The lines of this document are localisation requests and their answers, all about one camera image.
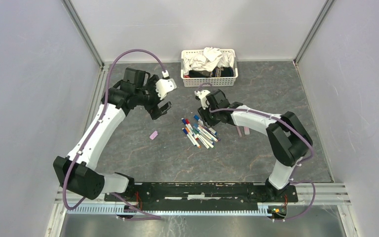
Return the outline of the brown tip white marker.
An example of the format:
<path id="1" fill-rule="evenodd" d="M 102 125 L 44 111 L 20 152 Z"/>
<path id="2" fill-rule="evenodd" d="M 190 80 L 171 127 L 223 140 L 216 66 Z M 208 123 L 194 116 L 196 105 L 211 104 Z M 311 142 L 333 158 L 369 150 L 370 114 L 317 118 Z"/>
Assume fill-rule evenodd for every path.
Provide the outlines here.
<path id="1" fill-rule="evenodd" d="M 217 142 L 217 139 L 214 138 L 210 133 L 208 133 L 204 128 L 202 128 L 200 125 L 197 126 L 197 129 L 204 134 L 206 137 L 208 137 L 210 140 Z"/>

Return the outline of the blue cap white marker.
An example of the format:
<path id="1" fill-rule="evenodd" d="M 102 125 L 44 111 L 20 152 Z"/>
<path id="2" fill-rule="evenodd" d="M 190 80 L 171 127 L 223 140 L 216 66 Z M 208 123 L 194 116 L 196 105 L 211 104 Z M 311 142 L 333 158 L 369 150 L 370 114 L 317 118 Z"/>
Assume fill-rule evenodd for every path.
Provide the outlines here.
<path id="1" fill-rule="evenodd" d="M 204 123 L 204 121 L 198 115 L 194 115 L 193 117 L 198 122 L 198 124 L 201 125 L 209 133 L 211 133 L 212 135 L 215 135 L 215 136 L 218 135 L 217 131 L 215 131 L 212 128 L 207 127 L 207 125 Z"/>

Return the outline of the pink highlighter cap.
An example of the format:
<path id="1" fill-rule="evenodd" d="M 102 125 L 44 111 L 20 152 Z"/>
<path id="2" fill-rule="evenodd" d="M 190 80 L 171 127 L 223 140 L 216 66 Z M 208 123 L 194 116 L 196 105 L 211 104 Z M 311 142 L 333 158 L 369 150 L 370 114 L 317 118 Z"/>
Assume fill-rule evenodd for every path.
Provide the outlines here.
<path id="1" fill-rule="evenodd" d="M 154 140 L 157 136 L 158 136 L 158 132 L 157 132 L 157 131 L 154 131 L 154 132 L 149 136 L 149 138 L 150 138 L 151 140 Z"/>

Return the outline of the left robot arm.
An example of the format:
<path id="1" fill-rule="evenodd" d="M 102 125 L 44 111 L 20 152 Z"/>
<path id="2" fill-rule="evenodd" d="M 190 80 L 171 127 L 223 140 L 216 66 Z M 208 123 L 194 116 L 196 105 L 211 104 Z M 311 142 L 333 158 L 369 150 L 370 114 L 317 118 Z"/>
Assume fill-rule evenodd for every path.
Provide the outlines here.
<path id="1" fill-rule="evenodd" d="M 57 156 L 53 168 L 63 191 L 71 191 L 87 199 L 103 193 L 116 193 L 123 201 L 135 196 L 134 179 L 121 174 L 102 174 L 96 166 L 103 149 L 115 129 L 129 112 L 142 106 L 155 120 L 166 114 L 171 103 L 159 104 L 176 89 L 167 71 L 162 77 L 142 70 L 126 68 L 124 77 L 103 95 L 98 112 L 80 141 L 65 156 Z"/>

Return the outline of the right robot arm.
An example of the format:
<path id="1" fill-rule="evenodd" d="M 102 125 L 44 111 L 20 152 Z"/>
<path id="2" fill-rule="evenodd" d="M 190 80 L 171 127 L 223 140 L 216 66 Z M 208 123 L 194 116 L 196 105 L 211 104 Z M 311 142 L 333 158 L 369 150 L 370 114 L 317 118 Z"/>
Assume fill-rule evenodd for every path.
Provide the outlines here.
<path id="1" fill-rule="evenodd" d="M 226 123 L 247 127 L 268 138 L 276 162 L 265 182 L 265 195 L 271 201 L 283 198 L 295 167 L 315 153 L 313 141 L 299 118 L 293 112 L 271 114 L 239 102 L 230 103 L 219 89 L 197 90 L 194 94 L 201 102 L 198 113 L 208 126 Z"/>

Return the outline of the thin purple pen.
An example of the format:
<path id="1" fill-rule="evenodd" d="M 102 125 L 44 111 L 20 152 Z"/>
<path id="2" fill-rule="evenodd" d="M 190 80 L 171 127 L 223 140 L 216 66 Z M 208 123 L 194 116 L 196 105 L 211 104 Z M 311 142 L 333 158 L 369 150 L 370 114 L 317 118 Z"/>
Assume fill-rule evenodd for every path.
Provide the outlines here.
<path id="1" fill-rule="evenodd" d="M 239 126 L 236 126 L 239 137 L 242 137 L 242 133 Z"/>

